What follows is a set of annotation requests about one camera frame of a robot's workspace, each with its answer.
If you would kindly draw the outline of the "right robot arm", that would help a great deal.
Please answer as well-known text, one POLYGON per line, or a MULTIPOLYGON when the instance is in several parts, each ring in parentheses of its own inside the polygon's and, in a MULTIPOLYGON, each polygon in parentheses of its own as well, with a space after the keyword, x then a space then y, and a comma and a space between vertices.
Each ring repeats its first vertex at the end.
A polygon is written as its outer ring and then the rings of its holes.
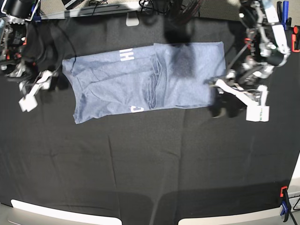
POLYGON ((18 83, 22 112, 35 109, 38 105, 35 95, 39 90, 48 90, 52 79, 58 76, 56 70, 37 71, 37 64, 46 56, 41 37, 38 37, 41 53, 36 58, 23 55, 28 42, 28 25, 36 25, 39 10, 38 0, 5 0, 0 7, 3 15, 0 19, 0 71, 9 82, 18 83))

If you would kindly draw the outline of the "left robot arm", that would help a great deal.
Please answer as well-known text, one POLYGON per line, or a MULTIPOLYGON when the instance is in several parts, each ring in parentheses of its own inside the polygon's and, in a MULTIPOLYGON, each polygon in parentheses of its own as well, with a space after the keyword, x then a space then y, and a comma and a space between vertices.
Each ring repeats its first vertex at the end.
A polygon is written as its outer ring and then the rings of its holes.
POLYGON ((285 28, 270 0, 240 1, 239 18, 246 28, 245 45, 229 64, 226 73, 211 86, 216 97, 210 112, 218 118, 246 111, 246 120, 269 121, 268 87, 262 84, 290 56, 285 28))

